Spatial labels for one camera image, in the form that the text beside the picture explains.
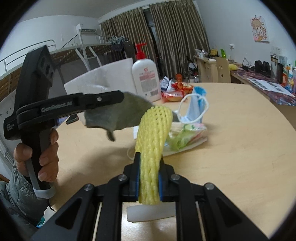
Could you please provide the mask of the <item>person's left hand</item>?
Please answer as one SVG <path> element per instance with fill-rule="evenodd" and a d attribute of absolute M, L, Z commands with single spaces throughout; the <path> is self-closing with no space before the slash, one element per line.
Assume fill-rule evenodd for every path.
<path fill-rule="evenodd" d="M 58 132 L 53 128 L 50 132 L 50 145 L 43 151 L 39 158 L 41 170 L 38 173 L 38 179 L 52 183 L 56 180 L 59 172 L 59 158 L 57 155 L 59 145 L 57 143 L 59 136 Z M 26 167 L 26 161 L 32 157 L 32 148 L 19 143 L 14 149 L 14 159 L 16 162 L 16 168 L 20 174 L 25 177 L 29 177 L 29 173 Z"/>

